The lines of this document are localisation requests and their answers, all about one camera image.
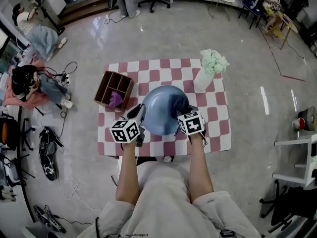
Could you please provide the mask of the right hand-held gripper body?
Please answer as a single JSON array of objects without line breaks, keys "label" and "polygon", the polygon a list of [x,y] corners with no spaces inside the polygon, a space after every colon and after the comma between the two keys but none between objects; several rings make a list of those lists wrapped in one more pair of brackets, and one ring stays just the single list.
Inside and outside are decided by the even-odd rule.
[{"label": "right hand-held gripper body", "polygon": [[191,137],[194,134],[200,134],[205,138],[206,126],[201,112],[198,110],[191,111],[190,113],[179,115],[177,117],[180,130]]}]

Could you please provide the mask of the dark blue cloth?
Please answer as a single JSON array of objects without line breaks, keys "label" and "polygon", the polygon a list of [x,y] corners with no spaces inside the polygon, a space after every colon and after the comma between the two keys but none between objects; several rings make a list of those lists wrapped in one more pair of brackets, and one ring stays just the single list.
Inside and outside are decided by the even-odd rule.
[{"label": "dark blue cloth", "polygon": [[170,116],[175,119],[180,115],[190,113],[189,101],[186,95],[170,95]]}]

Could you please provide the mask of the big blue plate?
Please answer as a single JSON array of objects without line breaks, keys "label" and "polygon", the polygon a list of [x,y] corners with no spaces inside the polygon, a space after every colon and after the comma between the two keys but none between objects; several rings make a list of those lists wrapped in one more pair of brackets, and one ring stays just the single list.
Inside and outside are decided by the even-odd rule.
[{"label": "big blue plate", "polygon": [[173,96],[187,97],[181,89],[171,85],[159,86],[145,96],[143,127],[151,134],[165,136],[175,134],[178,130],[178,120],[171,115]]}]

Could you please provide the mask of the person's right forearm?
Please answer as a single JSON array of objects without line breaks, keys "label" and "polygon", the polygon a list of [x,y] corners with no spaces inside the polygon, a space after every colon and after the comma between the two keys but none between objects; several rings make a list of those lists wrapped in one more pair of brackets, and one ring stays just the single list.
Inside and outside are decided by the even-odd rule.
[{"label": "person's right forearm", "polygon": [[203,148],[203,138],[196,133],[191,135],[191,163],[189,171],[189,192],[191,201],[213,192],[213,185],[208,171]]}]

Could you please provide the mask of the purple cloth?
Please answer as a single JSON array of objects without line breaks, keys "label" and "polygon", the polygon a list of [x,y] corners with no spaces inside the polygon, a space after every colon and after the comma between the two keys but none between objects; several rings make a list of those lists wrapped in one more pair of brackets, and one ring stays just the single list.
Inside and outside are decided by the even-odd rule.
[{"label": "purple cloth", "polygon": [[123,103],[123,98],[121,97],[121,94],[116,91],[112,91],[110,95],[110,99],[109,99],[109,106],[111,108],[116,108],[120,106],[122,103]]}]

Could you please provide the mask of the person's black trousers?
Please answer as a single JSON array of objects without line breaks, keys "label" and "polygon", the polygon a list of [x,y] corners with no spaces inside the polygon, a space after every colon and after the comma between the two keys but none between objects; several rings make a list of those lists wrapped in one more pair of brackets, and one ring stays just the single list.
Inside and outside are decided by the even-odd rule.
[{"label": "person's black trousers", "polygon": [[156,161],[157,161],[156,157],[137,157],[136,166],[139,166],[145,162],[156,162]]}]

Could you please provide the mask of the pale green flower bouquet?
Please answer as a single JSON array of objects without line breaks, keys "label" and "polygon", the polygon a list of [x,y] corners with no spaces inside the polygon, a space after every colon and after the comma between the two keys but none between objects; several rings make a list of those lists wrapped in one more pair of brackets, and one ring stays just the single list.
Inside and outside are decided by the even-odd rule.
[{"label": "pale green flower bouquet", "polygon": [[221,73],[230,65],[226,57],[216,50],[202,50],[200,54],[202,55],[202,69],[206,74]]}]

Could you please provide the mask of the person's beige shirt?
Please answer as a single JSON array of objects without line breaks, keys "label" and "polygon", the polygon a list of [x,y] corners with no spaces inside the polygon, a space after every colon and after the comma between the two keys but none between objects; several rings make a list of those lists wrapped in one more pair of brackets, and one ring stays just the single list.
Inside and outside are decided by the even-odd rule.
[{"label": "person's beige shirt", "polygon": [[78,238],[261,238],[226,191],[190,200],[187,171],[174,163],[146,162],[137,167],[140,196],[135,205],[108,202],[97,223]]}]

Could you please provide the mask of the white desk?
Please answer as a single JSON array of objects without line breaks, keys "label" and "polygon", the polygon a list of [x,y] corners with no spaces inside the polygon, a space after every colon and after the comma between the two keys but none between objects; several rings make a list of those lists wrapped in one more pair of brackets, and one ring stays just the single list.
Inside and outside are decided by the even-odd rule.
[{"label": "white desk", "polygon": [[305,169],[303,178],[281,175],[277,173],[272,174],[272,178],[284,180],[293,183],[299,183],[308,186],[316,178],[313,177],[313,171],[317,170],[317,133],[306,136],[299,136],[295,140],[276,141],[274,146],[289,146],[289,145],[307,145],[307,160],[306,164],[295,164],[295,168]]}]

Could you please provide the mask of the red bucket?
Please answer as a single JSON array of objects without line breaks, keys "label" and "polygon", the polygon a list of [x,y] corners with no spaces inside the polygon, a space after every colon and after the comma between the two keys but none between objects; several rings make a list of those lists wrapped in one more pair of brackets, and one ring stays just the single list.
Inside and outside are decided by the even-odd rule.
[{"label": "red bucket", "polygon": [[292,127],[294,130],[304,129],[306,126],[306,122],[303,118],[297,118],[292,121]]}]

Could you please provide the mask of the black coat rack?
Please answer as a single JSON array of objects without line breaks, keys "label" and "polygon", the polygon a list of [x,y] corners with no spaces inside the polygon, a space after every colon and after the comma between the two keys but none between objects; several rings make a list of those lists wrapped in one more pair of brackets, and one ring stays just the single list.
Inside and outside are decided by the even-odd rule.
[{"label": "black coat rack", "polygon": [[53,21],[53,19],[48,14],[47,10],[43,7],[44,0],[34,0],[34,1],[37,3],[38,7],[42,11],[42,13],[44,15],[44,18],[47,18],[51,22],[51,24],[56,29],[57,34],[60,36],[65,31],[65,28],[64,27],[58,27],[58,25]]}]

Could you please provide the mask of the wooden step platform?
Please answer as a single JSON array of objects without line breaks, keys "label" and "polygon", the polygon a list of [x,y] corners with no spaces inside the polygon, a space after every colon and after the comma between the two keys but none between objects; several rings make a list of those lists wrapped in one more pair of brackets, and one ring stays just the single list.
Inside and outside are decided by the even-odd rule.
[{"label": "wooden step platform", "polygon": [[57,25],[58,27],[64,27],[86,17],[116,9],[118,9],[117,5],[109,9],[107,0],[78,0],[66,6],[58,16],[60,21]]}]

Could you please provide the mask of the wicker basket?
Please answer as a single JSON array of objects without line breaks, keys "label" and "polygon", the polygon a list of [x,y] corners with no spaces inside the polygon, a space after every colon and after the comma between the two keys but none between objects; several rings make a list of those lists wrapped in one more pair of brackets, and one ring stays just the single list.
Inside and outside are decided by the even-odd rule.
[{"label": "wicker basket", "polygon": [[299,112],[298,118],[304,119],[304,130],[317,132],[317,108],[315,106],[311,106],[304,111]]}]

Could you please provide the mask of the black orange office chair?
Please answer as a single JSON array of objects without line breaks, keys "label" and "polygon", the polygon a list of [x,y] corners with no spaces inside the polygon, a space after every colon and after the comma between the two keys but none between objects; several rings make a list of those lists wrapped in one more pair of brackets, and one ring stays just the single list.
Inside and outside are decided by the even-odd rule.
[{"label": "black orange office chair", "polygon": [[26,122],[29,121],[28,118],[23,120],[22,130],[20,130],[20,125],[13,118],[0,117],[0,144],[7,146],[8,150],[16,150],[18,143],[21,143],[22,151],[26,151],[25,145],[29,150],[33,151],[33,147],[29,145],[27,141],[27,135],[29,132],[34,132],[36,129],[30,127],[26,130]]}]

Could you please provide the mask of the round wooden table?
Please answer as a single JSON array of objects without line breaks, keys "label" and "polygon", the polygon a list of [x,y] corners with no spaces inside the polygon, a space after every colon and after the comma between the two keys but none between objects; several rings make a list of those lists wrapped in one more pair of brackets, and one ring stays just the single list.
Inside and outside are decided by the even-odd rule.
[{"label": "round wooden table", "polygon": [[279,27],[278,25],[274,25],[273,28],[270,30],[272,34],[276,34],[278,38],[283,40],[283,43],[280,47],[280,50],[283,49],[284,45],[287,42],[287,38],[289,36],[289,33],[292,31],[295,34],[298,34],[298,30],[293,23],[293,21],[284,13],[278,11],[277,15],[279,19],[282,21],[281,26]]}]

